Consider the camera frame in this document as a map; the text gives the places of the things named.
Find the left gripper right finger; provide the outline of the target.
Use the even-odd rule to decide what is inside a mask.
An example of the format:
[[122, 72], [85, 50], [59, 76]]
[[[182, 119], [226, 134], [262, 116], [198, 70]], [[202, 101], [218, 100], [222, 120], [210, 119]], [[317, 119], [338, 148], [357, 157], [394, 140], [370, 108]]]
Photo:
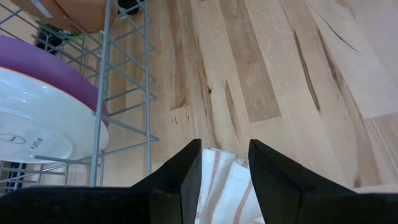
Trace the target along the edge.
[[356, 193], [257, 139], [248, 159], [266, 224], [398, 224], [398, 194]]

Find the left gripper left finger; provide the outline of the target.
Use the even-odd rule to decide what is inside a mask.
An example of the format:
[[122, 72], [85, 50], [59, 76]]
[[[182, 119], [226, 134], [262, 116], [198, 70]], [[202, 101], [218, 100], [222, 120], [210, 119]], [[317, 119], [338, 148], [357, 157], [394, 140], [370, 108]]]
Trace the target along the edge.
[[201, 187], [194, 139], [131, 187], [29, 187], [0, 197], [0, 224], [194, 224]]

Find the white striped dish towel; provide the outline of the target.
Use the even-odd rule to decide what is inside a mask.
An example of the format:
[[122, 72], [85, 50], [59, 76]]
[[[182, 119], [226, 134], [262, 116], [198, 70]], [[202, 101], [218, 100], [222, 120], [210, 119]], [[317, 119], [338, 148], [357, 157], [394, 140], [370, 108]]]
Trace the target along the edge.
[[233, 152], [202, 150], [202, 178], [195, 224], [266, 224], [249, 163]]

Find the white plate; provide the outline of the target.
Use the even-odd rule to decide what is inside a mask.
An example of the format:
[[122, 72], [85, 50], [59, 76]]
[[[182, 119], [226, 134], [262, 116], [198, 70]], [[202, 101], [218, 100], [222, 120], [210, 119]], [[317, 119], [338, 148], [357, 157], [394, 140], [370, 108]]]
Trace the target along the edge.
[[97, 94], [83, 77], [47, 83], [0, 67], [0, 160], [46, 164], [90, 156]]

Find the purple plate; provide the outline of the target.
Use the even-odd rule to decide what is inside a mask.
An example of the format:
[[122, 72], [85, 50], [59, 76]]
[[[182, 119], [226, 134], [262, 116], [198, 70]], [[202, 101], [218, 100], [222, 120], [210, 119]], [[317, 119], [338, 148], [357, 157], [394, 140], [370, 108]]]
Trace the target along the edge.
[[63, 60], [0, 35], [0, 110], [92, 129], [98, 89]]

